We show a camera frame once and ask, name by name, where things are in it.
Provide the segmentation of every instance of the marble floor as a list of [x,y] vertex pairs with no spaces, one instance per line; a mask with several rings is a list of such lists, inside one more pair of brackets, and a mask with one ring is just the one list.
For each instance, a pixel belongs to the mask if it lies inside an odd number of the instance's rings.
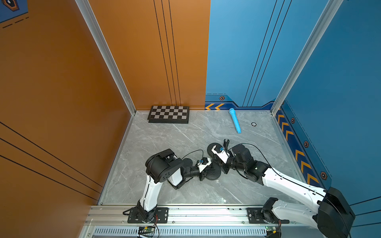
[[[239,143],[256,145],[269,163],[291,177],[298,179],[293,161],[282,147],[275,131],[269,111],[237,111],[242,133],[237,134],[227,110],[191,110],[189,124],[148,123],[148,111],[137,111],[114,173],[110,175],[109,186],[104,189],[103,205],[136,204],[142,197],[146,183],[146,160],[153,154],[172,149],[182,158],[191,151],[202,149],[207,156],[210,143],[223,143],[230,139],[230,146]],[[255,160],[263,161],[261,154],[252,146],[245,145]],[[195,162],[201,158],[201,151],[188,155]],[[165,182],[161,188],[158,204],[208,203],[208,204],[250,204],[263,205],[269,197],[287,202],[293,198],[273,188],[243,179],[235,171],[222,173],[215,181],[193,178],[179,190]]]

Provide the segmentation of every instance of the black stripe line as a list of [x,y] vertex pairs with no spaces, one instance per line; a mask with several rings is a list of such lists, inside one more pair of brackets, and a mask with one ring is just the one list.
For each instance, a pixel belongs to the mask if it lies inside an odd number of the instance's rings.
[[354,204],[351,204],[350,206],[353,206],[353,205],[356,205],[356,204],[360,204],[360,203],[364,203],[364,202],[368,202],[368,201],[371,201],[371,200],[374,200],[374,199],[378,199],[378,198],[381,198],[381,196],[378,196],[376,198],[371,198],[371,199],[368,199],[368,200],[364,200],[362,202],[354,203]]
[[[35,157],[35,156],[33,156],[33,155],[29,154],[28,152],[26,152],[26,151],[24,151],[24,150],[20,149],[19,147],[17,147],[17,146],[15,146],[15,145],[13,145],[12,143],[10,143],[10,142],[8,142],[8,141],[4,140],[3,138],[1,138],[1,137],[0,137],[0,140],[4,141],[5,143],[7,143],[7,144],[9,144],[9,145],[13,146],[14,148],[16,148],[16,149],[18,149],[18,150],[20,150],[20,151],[24,152],[25,154],[27,154],[27,155],[29,155],[29,156],[31,156],[31,157],[33,157],[33,158],[37,159],[38,161],[40,161],[40,162],[42,162],[42,163],[46,164],[47,166],[49,166],[49,167],[51,167],[51,168],[53,168],[53,169],[57,170],[58,172],[60,172],[60,173],[62,173],[62,174],[65,174],[65,173],[64,173],[64,172],[62,172],[61,170],[59,170],[59,169],[56,169],[55,167],[51,166],[50,164],[47,164],[46,162],[44,162],[44,161],[42,161],[42,160],[38,159],[37,157]],[[69,176],[69,175],[67,175],[67,174],[65,174],[65,175],[66,175],[67,177],[71,178],[71,179],[74,179],[74,180],[75,180],[75,181],[77,181],[78,183],[80,183],[80,184],[83,184],[84,186],[86,186],[86,187],[90,188],[91,190],[93,190],[93,191],[96,191],[97,193],[101,194],[101,193],[100,193],[100,192],[98,192],[97,190],[95,190],[95,189],[92,189],[91,187],[89,187],[89,186],[87,186],[86,184],[84,184],[84,183],[82,183],[82,182],[80,182],[80,181],[76,180],[75,178],[73,178],[73,177],[71,177],[71,176]]]
[[6,28],[6,27],[11,26],[11,25],[13,25],[13,23],[12,23],[12,24],[9,24],[9,25],[6,25],[6,26],[4,26],[3,28]]
[[2,21],[2,22],[0,22],[0,23],[3,23],[3,22],[6,22],[6,21],[9,21],[9,20],[11,20],[11,19],[13,19],[13,18],[16,18],[16,17],[18,17],[18,16],[14,16],[14,17],[12,17],[12,18],[9,18],[9,19],[7,19],[7,20],[4,20],[4,21]]
[[275,6],[277,5],[277,2],[278,2],[278,0],[275,1],[274,8],[272,9],[272,13],[271,13],[271,17],[270,17],[270,20],[269,20],[269,24],[267,25],[266,33],[264,34],[264,37],[263,37],[263,41],[262,41],[262,45],[261,45],[261,49],[259,50],[258,57],[257,57],[257,61],[255,62],[255,66],[254,66],[253,74],[251,75],[251,79],[250,79],[250,82],[249,82],[249,86],[247,86],[247,91],[246,91],[245,99],[243,100],[243,103],[242,103],[242,107],[243,107],[243,105],[245,104],[245,100],[246,100],[246,97],[247,97],[247,93],[249,92],[249,88],[250,88],[251,81],[253,80],[254,71],[255,71],[255,68],[257,67],[257,63],[258,63],[258,59],[259,59],[259,56],[260,56],[261,51],[262,51],[262,47],[263,47],[263,43],[264,43],[264,39],[266,38],[267,31],[268,31],[268,29],[269,29],[270,22],[271,22],[271,19],[272,19],[272,15],[274,14],[274,10],[275,10]]
[[381,222],[370,223],[370,224],[365,224],[365,225],[354,225],[352,227],[363,227],[363,226],[366,226],[366,225],[376,225],[376,224],[381,224]]
[[[56,181],[56,180],[54,180],[54,179],[49,178],[48,176],[45,176],[45,175],[43,175],[43,174],[40,174],[39,172],[34,171],[34,170],[32,170],[32,169],[30,169],[30,168],[28,168],[28,167],[25,167],[24,165],[21,165],[21,164],[19,164],[19,163],[13,161],[13,160],[11,160],[11,159],[8,159],[7,157],[4,157],[4,156],[2,156],[2,155],[0,155],[0,157],[3,157],[4,159],[9,160],[9,161],[11,161],[11,162],[13,162],[13,163],[15,163],[15,164],[21,166],[21,167],[24,167],[24,168],[26,168],[26,169],[29,169],[30,171],[33,171],[33,172],[35,172],[36,174],[39,174],[39,175],[41,175],[41,176],[43,176],[43,177],[45,177],[45,178],[47,178],[47,179],[50,179],[50,180],[52,180],[52,181],[54,181],[54,182],[56,182],[56,183],[59,183],[59,184],[61,184],[61,185],[64,185],[64,186],[67,187],[67,188],[70,188],[69,186],[67,186],[67,185],[65,185],[65,184],[62,184],[62,183],[60,183],[60,182],[58,182],[58,181]],[[86,194],[84,194],[84,193],[81,193],[81,192],[78,191],[78,190],[75,190],[75,189],[73,189],[73,188],[70,188],[70,189],[71,189],[71,190],[74,190],[74,191],[76,191],[76,192],[79,192],[80,194],[83,194],[83,195],[85,195],[86,197],[89,197],[89,198],[91,198],[91,199],[94,199],[95,201],[98,201],[98,199],[92,198],[92,197],[90,197],[90,196],[88,196],[88,195],[86,195]]]
[[169,64],[170,64],[170,66],[171,66],[171,73],[172,73],[172,83],[173,83],[174,100],[175,100],[175,102],[176,102],[176,106],[177,106],[176,90],[174,89],[174,81],[173,81],[173,71],[172,71],[171,53],[169,53],[168,35],[167,35],[167,32],[166,32],[166,24],[165,24],[165,15],[164,15],[163,0],[162,0],[162,10],[163,10],[163,18],[164,18],[165,36],[166,36],[166,38],[167,38]]
[[[284,5],[284,4],[285,4],[285,0],[283,0],[282,7],[280,8],[280,11],[279,11],[279,15],[278,15],[277,21],[275,22],[274,29],[272,30],[271,37],[270,37],[269,43],[268,43],[268,45],[267,45],[266,51],[264,52],[263,60],[262,60],[261,66],[259,67],[258,74],[257,74],[257,78],[255,79],[255,81],[257,81],[257,79],[258,79],[259,72],[261,71],[261,68],[262,68],[262,65],[263,65],[263,61],[264,61],[264,59],[265,59],[265,57],[266,57],[267,50],[269,49],[269,45],[270,45],[270,42],[271,42],[271,39],[272,39],[272,35],[274,34],[275,28],[277,27],[277,23],[278,23],[278,20],[279,20],[279,16],[280,16],[280,13],[282,12],[283,5]],[[251,90],[250,97],[249,97],[249,100],[247,101],[247,105],[246,105],[246,106],[249,106],[250,98],[251,98],[251,95],[253,94],[254,88],[255,88],[255,84],[254,84],[254,86],[253,86],[253,89]]]
[[171,105],[173,106],[173,103],[172,103],[172,96],[171,96],[171,89],[169,88],[168,73],[167,73],[167,70],[166,70],[166,64],[165,64],[165,58],[164,58],[164,50],[163,50],[162,36],[161,36],[161,34],[160,34],[159,20],[157,19],[157,12],[156,12],[156,4],[155,4],[155,0],[153,0],[153,2],[154,2],[154,6],[155,6],[155,13],[156,13],[156,20],[157,20],[157,28],[159,29],[160,44],[162,45],[162,52],[163,52],[163,59],[164,59],[165,74],[166,74],[166,76],[167,76],[167,82],[168,82],[168,91],[169,91],[169,96],[170,96],[170,98],[171,98]]
[[[82,174],[81,172],[79,172],[78,170],[76,170],[75,168],[73,168],[72,166],[68,165],[67,163],[63,162],[62,160],[60,160],[59,158],[57,158],[56,156],[52,155],[51,153],[47,152],[46,150],[44,150],[42,147],[38,146],[36,143],[32,142],[31,140],[27,139],[25,136],[21,135],[20,133],[18,133],[17,131],[15,131],[14,129],[10,128],[9,126],[5,125],[4,123],[2,123],[0,121],[0,124],[2,124],[3,126],[7,127],[8,129],[10,129],[11,131],[13,131],[14,133],[16,133],[17,135],[21,136],[22,138],[26,139],[27,141],[29,141],[30,143],[34,144],[35,146],[37,146],[38,148],[42,149],[43,151],[45,151],[46,153],[48,153],[49,155],[53,156],[54,158],[56,158],[57,160],[61,161],[62,163],[66,164],[67,166],[69,166],[70,168],[74,169],[75,171],[77,171],[78,173]],[[85,176],[86,178],[90,179],[91,181],[93,181],[94,183],[96,183],[97,185],[103,187],[102,185],[100,185],[99,183],[95,182],[94,180],[92,180],[91,178],[87,177],[86,175],[82,174],[83,176]]]
[[180,84],[179,84],[179,73],[177,71],[177,60],[176,60],[176,50],[174,48],[174,36],[173,36],[173,25],[172,25],[172,14],[171,14],[171,4],[169,3],[169,15],[171,17],[171,28],[172,28],[172,39],[173,39],[173,51],[174,51],[174,63],[176,64],[176,74],[177,74],[177,86],[179,88],[179,100],[180,100],[180,106],[181,106],[181,96],[180,96]]
[[283,22],[282,22],[282,25],[280,25],[280,29],[279,29],[279,32],[278,32],[277,38],[275,39],[275,43],[274,43],[274,46],[272,47],[272,50],[271,50],[271,53],[270,53],[269,59],[267,60],[267,63],[266,63],[266,67],[265,67],[265,68],[264,68],[264,70],[263,70],[263,74],[262,74],[261,80],[259,81],[259,84],[258,84],[258,87],[257,87],[257,91],[255,92],[255,95],[254,95],[253,101],[251,102],[251,105],[250,105],[250,106],[252,106],[252,105],[253,105],[253,102],[254,102],[255,96],[257,95],[257,92],[258,92],[259,86],[261,85],[261,82],[262,82],[262,78],[263,78],[263,75],[264,75],[264,73],[265,73],[265,71],[266,71],[267,65],[268,65],[268,63],[269,63],[269,61],[270,61],[270,58],[271,58],[271,54],[272,54],[272,51],[274,50],[275,44],[277,43],[277,40],[278,40],[278,36],[279,36],[279,34],[280,34],[280,30],[282,30],[282,26],[283,26],[283,23],[285,22],[285,19],[286,19],[287,13],[288,13],[288,9],[287,9],[287,11],[286,11],[286,15],[285,15],[285,18],[283,18]]
[[356,216],[364,215],[364,214],[369,214],[369,213],[373,213],[373,212],[380,212],[380,211],[381,211],[381,210],[371,211],[371,212],[364,212],[364,213],[361,213],[361,214],[356,214]]

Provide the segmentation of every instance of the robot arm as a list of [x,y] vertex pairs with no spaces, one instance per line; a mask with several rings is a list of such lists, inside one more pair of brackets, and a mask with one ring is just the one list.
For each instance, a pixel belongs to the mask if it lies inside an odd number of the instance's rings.
[[278,220],[293,220],[319,229],[328,238],[346,238],[352,227],[355,215],[341,192],[335,188],[326,191],[289,177],[269,164],[254,160],[250,151],[243,145],[227,150],[224,146],[212,143],[208,146],[211,158],[202,158],[193,166],[189,158],[177,158],[170,149],[151,156],[146,161],[147,181],[137,211],[144,222],[153,221],[157,207],[157,197],[163,182],[179,189],[189,179],[198,177],[218,179],[221,171],[227,174],[230,169],[242,171],[251,181],[277,189],[302,204],[286,203],[277,198],[269,198],[260,214],[268,223]]
[[187,179],[198,177],[215,180],[221,175],[221,170],[216,162],[210,158],[202,158],[193,166],[191,159],[177,158],[171,149],[157,153],[146,161],[147,180],[143,196],[138,201],[137,209],[144,222],[153,220],[157,207],[157,197],[163,182],[168,182],[174,189],[183,186]]
[[224,146],[217,143],[208,146],[208,154],[219,161],[225,174],[229,169],[243,171],[249,180],[272,187],[303,203],[286,203],[269,198],[262,208],[264,220],[293,220],[319,229],[328,238],[348,236],[355,215],[339,190],[331,187],[326,191],[287,176],[269,164],[254,160],[242,144],[229,152],[228,143],[229,140],[224,142]]

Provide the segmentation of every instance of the blue toy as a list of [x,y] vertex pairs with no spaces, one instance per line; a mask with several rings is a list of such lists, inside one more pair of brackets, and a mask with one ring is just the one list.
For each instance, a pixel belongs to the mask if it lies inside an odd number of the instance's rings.
[[235,115],[235,110],[233,108],[230,108],[229,113],[230,113],[230,115],[232,115],[232,119],[233,119],[233,122],[235,125],[235,129],[237,130],[238,134],[240,134],[241,133],[241,127],[239,126],[237,116]]

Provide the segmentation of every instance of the blue wall panel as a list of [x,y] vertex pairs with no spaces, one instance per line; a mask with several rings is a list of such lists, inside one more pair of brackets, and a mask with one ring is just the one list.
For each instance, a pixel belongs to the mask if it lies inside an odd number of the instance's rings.
[[[344,1],[286,98],[349,204],[381,196],[380,13],[379,0]],[[352,207],[377,210],[381,198]],[[372,222],[381,212],[354,225]]]
[[239,107],[262,107],[273,101],[326,3],[327,0],[212,0],[207,95],[228,95]]

